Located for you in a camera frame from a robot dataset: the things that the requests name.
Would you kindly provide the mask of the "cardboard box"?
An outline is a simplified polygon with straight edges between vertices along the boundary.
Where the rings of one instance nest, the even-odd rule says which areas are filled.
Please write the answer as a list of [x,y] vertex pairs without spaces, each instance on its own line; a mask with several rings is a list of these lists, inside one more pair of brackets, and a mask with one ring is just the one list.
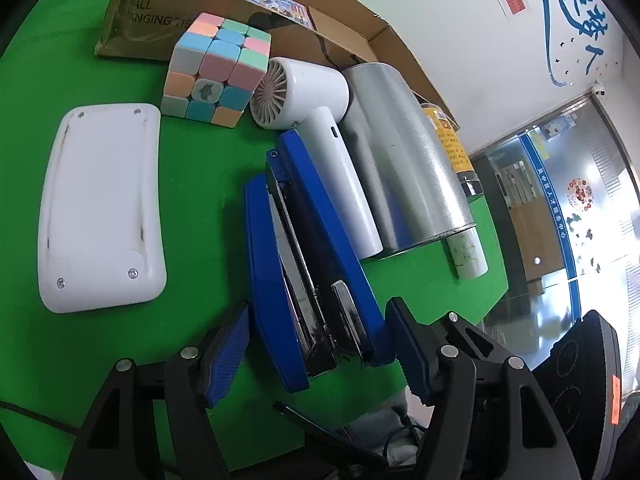
[[358,0],[294,0],[308,9],[309,29],[245,0],[110,0],[96,54],[166,61],[203,12],[269,32],[274,56],[344,70],[382,62],[399,70],[419,99],[446,105],[393,27]]

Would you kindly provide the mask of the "white plastic tray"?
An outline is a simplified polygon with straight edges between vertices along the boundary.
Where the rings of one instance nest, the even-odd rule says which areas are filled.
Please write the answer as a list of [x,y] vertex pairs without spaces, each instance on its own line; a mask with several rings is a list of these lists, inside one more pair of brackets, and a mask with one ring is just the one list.
[[167,271],[160,229],[160,110],[76,107],[58,125],[38,224],[38,287],[57,314],[141,304]]

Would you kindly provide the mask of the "blue stapler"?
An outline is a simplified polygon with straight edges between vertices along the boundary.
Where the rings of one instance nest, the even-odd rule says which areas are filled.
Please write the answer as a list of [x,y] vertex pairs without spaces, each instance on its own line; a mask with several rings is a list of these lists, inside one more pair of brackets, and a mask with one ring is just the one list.
[[286,391],[308,389],[343,356],[393,361],[373,290],[296,131],[280,134],[244,186],[244,214],[255,325]]

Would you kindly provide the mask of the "silver cylinder can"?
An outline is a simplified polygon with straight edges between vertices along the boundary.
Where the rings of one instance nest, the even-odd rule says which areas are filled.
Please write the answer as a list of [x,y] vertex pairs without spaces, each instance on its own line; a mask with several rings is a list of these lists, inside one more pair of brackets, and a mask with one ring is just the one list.
[[401,73],[384,63],[344,70],[349,107],[338,128],[390,256],[475,226],[434,127]]

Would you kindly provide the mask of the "pastel rubiks cube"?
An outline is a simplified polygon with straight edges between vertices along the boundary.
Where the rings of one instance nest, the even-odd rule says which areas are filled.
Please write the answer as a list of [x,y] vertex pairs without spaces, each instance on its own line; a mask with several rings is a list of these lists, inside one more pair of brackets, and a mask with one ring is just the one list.
[[160,111],[235,127],[267,73],[269,32],[201,13],[172,50]]

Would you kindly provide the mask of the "white hair dryer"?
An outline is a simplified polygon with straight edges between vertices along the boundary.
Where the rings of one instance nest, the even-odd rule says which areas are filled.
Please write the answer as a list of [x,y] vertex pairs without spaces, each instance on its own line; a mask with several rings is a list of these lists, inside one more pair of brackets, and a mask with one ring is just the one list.
[[383,245],[337,125],[348,104],[348,84],[338,70],[276,56],[250,100],[250,114],[264,129],[298,133],[362,260],[382,252]]

